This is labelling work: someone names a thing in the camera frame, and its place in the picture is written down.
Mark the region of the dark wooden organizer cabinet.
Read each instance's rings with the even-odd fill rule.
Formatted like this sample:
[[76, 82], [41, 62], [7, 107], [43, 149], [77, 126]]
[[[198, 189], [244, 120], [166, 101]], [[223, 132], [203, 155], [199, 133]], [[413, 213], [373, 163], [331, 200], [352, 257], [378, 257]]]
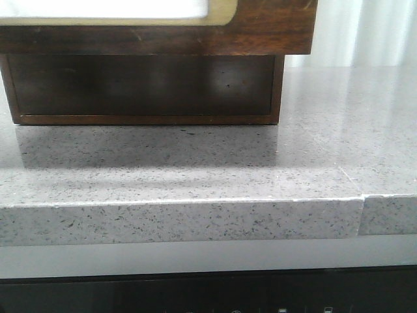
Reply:
[[9, 67], [9, 55], [1, 56], [1, 74], [14, 123], [19, 125], [275, 125], [280, 116], [283, 83], [281, 55], [274, 58], [272, 93], [269, 112], [264, 115], [42, 115], [22, 113], [16, 97], [14, 80]]

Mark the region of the white curtain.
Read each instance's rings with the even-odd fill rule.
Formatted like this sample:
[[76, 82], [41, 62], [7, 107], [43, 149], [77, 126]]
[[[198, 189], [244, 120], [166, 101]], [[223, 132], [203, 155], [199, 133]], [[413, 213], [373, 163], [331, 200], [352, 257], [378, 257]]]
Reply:
[[319, 1], [309, 55], [286, 68], [416, 66], [415, 1]]

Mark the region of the black appliance below counter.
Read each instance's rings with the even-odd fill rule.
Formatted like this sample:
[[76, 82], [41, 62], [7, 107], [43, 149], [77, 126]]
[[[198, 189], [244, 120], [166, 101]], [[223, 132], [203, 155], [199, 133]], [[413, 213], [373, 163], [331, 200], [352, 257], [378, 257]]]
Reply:
[[2, 312], [415, 312], [416, 267], [5, 278]]

